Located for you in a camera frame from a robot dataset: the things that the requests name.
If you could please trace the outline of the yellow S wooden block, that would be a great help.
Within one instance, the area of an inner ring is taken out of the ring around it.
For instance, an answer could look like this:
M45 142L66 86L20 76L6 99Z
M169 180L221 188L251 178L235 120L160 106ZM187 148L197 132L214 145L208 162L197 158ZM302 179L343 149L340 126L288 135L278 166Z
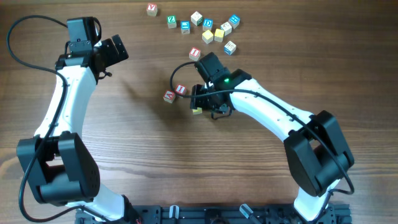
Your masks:
M194 114L194 115L196 115L196 114L202 114L202 108L197 108L197 109L192 109L192 113Z

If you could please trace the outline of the red A wooden block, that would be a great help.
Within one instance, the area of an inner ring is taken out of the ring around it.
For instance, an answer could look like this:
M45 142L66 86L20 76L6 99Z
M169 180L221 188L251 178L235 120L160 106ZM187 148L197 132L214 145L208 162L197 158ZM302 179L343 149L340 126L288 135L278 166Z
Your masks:
M172 92L171 90L167 90L164 95L163 95L163 99L164 101L168 102L168 103L173 103L175 100L175 93Z

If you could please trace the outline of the blue-sided picture wooden block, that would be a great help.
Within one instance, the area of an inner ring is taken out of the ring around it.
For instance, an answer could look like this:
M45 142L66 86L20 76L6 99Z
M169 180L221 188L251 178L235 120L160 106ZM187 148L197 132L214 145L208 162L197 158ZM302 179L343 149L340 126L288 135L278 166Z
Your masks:
M232 55L235 50L237 49L237 46L234 42L229 41L225 46L224 46L224 52L228 55Z

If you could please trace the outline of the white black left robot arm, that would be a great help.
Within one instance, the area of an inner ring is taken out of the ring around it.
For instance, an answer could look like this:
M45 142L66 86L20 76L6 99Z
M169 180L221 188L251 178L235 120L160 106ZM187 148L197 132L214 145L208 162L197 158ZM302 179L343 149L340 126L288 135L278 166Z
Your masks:
M102 39L99 20L67 20L69 40L52 73L56 87L39 128L17 145L24 171L21 187L30 187L40 204L76 211L103 223L142 223L126 196L100 181L99 168L81 135L88 102L107 68L127 59L118 35Z

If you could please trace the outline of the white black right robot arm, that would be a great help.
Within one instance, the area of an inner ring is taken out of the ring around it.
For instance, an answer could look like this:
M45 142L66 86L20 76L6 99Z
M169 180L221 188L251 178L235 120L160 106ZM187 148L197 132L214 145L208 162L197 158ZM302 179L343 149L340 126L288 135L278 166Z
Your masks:
M341 179L349 184L346 194L353 194L347 171L354 157L331 113L313 114L284 102L243 70L230 72L213 52L194 66L205 83L193 88L193 107L244 113L283 142L290 174L299 186L293 207L303 221L316 223L324 216Z

